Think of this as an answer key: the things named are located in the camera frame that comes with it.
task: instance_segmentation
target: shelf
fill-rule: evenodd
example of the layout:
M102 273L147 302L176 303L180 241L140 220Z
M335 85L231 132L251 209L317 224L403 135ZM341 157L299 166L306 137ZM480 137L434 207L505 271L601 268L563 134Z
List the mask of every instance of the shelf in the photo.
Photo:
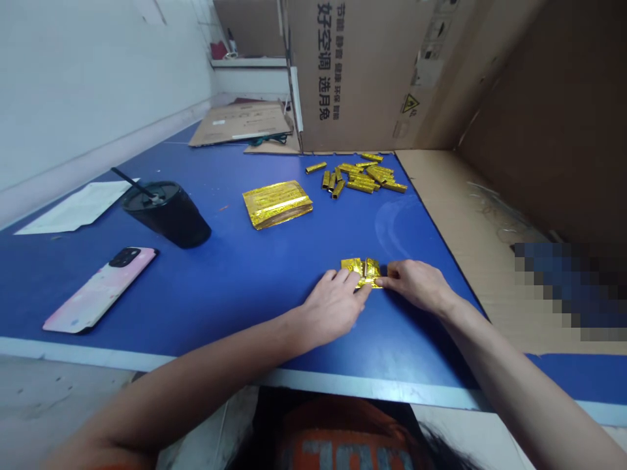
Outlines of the shelf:
M287 60L284 57L256 57L254 59L247 59L245 57L238 59L228 60L211 60L211 65L216 69L236 69L240 67L246 68L286 68Z

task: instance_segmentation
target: white paper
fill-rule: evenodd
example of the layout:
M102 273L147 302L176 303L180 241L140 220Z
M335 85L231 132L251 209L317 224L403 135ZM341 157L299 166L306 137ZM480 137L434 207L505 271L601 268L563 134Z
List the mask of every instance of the white paper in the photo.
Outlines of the white paper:
M93 223L130 187L131 184L126 181L89 183L15 232L15 235L73 232L78 227Z

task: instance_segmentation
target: gold foil paper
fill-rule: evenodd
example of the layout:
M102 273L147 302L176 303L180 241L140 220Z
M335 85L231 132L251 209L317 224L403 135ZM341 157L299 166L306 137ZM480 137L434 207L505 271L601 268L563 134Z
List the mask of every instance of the gold foil paper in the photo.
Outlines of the gold foil paper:
M364 284L372 284L373 289L381 289L374 281L381 277L381 270L379 269L379 262L377 260L366 258L366 262L362 262L359 258L351 258L341 261L342 269L348 269L354 271L360 275L357 288L363 287Z
M382 287L374 283L380 277L381 268L379 267L379 262L372 258L366 258L366 263L364 264L364 284L372 284L373 289L382 289Z
M346 181L340 180L340 182L336 185L335 189L333 190L333 193L331 194L331 199L337 199L340 197L340 193L342 192L342 189L344 189L345 184L346 184Z
M382 156L374 155L373 153L362 153L361 157L365 158L366 160L375 161L377 163L381 163L383 161Z
M313 210L312 200L296 181L253 189L243 196L250 221L257 230L287 222Z
M331 172L327 170L325 171L325 174L322 176L322 189L326 189L329 187L330 179L331 179Z
M379 166L377 165L374 168L375 171L381 172L381 173L389 173L389 174L394 174L394 170L392 168L385 168L384 166Z
M312 166L308 166L307 168L305 168L305 173L307 174L313 173L315 171L322 170L322 168L325 168L326 166L327 166L327 162L322 162L322 163L318 163Z
M363 184L367 184L372 186L372 188L375 191L378 191L379 189L381 189L381 185L378 184L375 180L373 180L372 178L365 176L365 175L355 175L355 174L350 174L349 175L349 180L350 181L356 181L357 183L363 183Z
M372 194L372 191L374 191L374 186L372 184L364 183L363 181L349 181L348 183L346 183L346 186L348 186L350 189L356 189L358 191L362 191L368 194Z
M335 173L331 173L331 179L329 180L329 187L327 187L330 193L332 193L333 190L335 189L335 183L336 183Z
M363 168L359 168L358 166L355 165L351 165L350 163L342 163L338 165L338 168L340 169L341 172L344 173L357 173L357 174L362 174L363 173Z
M395 183L394 180L386 181L382 186L386 189L391 189L392 191L398 191L399 193L407 191L407 186Z
M368 176L370 176L371 178L374 178L377 183L379 183L380 185L383 185L383 182L387 179L390 179L390 175L388 175L387 173L383 173L383 172L378 172L374 170L375 167L373 166L369 166L368 168L366 168L366 173L368 174Z
M371 178L369 175L360 175L360 174L356 174L356 173L349 173L348 174L348 180L349 181L365 181L368 183L376 183L376 181Z

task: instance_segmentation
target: green strap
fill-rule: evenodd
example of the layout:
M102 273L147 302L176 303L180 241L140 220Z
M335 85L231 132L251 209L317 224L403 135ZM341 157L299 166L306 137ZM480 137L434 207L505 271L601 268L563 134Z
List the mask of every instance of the green strap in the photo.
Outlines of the green strap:
M282 133L282 134L274 134L274 135L269 135L269 136L263 136L263 137L251 139L249 141L249 144L252 145L253 147L259 147L261 144L263 144L263 142L266 142L266 141L269 142L271 140L275 140L275 141L279 142L280 144L285 145L285 143L287 142L287 136L288 135L289 135L289 133Z

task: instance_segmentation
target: pink phone case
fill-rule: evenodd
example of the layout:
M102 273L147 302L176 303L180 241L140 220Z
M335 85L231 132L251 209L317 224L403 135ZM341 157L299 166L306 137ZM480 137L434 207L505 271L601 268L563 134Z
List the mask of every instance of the pink phone case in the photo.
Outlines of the pink phone case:
M91 328L157 256L153 248L129 247L139 254L126 266L105 264L44 323L44 330L80 333Z

